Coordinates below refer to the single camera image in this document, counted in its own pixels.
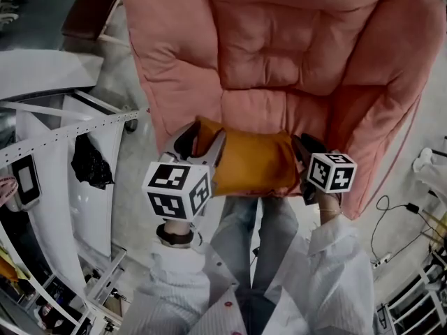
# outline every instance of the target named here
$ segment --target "power strip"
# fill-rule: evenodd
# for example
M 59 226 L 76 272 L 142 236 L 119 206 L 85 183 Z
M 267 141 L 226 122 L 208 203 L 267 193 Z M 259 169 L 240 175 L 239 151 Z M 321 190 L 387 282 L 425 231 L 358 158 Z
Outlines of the power strip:
M 381 265 L 385 265 L 386 263 L 388 263 L 388 261 L 391 258 L 391 253 L 386 253 L 384 257 L 382 257 L 378 262 L 374 263 L 372 265 L 372 269 L 377 269 L 379 268 Z

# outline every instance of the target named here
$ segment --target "orange pillow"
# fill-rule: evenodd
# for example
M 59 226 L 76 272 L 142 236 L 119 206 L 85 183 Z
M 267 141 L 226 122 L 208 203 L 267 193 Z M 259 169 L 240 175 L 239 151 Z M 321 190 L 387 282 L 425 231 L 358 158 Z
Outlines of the orange pillow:
M 215 134 L 226 131 L 226 145 L 213 181 L 215 195 L 253 193 L 284 194 L 299 180 L 291 137 L 285 132 L 255 134 L 223 126 L 205 117 L 198 117 L 201 128 L 197 140 L 197 155 L 204 154 Z

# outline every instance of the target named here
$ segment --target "black plastic bag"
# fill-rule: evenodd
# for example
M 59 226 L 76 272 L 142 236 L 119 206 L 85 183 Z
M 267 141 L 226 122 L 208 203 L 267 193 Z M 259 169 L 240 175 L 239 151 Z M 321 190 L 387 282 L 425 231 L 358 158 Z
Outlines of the black plastic bag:
M 71 167 L 79 182 L 87 181 L 90 186 L 101 190 L 105 190 L 105 185 L 114 184 L 108 162 L 93 146 L 87 134 L 76 137 Z

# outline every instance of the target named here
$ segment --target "white striped shirt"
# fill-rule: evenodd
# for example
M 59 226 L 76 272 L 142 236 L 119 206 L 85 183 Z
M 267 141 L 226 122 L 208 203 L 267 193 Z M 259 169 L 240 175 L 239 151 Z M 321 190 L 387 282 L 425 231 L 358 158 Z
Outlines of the white striped shirt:
M 120 334 L 245 335 L 238 284 L 210 246 L 154 241 L 148 282 L 136 291 Z M 356 229 L 340 215 L 297 234 L 264 296 L 276 304 L 263 334 L 372 334 L 371 264 Z

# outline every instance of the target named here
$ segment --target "white panel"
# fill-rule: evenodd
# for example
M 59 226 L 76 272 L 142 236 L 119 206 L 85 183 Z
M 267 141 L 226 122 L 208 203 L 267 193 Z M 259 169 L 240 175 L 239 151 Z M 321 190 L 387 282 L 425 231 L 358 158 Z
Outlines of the white panel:
M 103 58 L 56 50 L 0 52 L 0 100 L 53 89 L 96 85 Z
M 16 133 L 27 139 L 48 132 L 29 112 L 17 112 Z M 67 140 L 34 152 L 40 202 L 29 212 L 36 238 L 53 272 L 81 297 L 85 280 L 79 263 L 68 203 Z
M 63 109 L 88 114 L 93 118 L 104 117 L 102 112 L 70 96 L 65 96 Z M 62 117 L 61 126 L 64 127 L 77 122 L 75 119 Z M 114 180 L 123 127 L 124 122 L 121 122 L 88 134 L 92 144 L 100 151 L 104 160 L 109 163 Z M 79 182 L 70 164 L 73 155 L 74 148 L 69 147 L 68 192 L 76 234 L 96 251 L 110 257 L 113 185 L 107 185 L 105 190 L 100 190 L 90 186 L 87 182 Z

